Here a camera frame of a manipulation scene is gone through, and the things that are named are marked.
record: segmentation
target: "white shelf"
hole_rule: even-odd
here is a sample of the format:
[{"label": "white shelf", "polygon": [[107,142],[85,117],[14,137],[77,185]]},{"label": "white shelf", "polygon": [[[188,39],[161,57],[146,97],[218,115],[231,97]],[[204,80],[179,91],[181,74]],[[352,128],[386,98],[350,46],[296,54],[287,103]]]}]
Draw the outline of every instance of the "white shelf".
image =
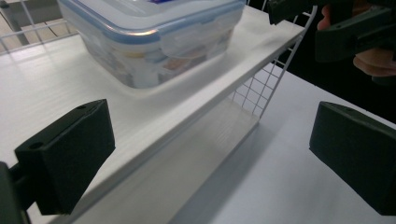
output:
[{"label": "white shelf", "polygon": [[[302,31],[286,21],[271,26],[265,13],[246,7],[226,53],[150,90],[120,84],[77,35],[2,55],[0,158],[12,166],[13,150],[24,140],[74,107],[106,98],[117,149],[87,190],[82,201],[89,203],[271,62]],[[36,210],[30,213],[39,217]]]},{"label": "white shelf", "polygon": [[226,99],[83,215],[66,217],[63,221],[168,223],[258,121],[258,117]]}]

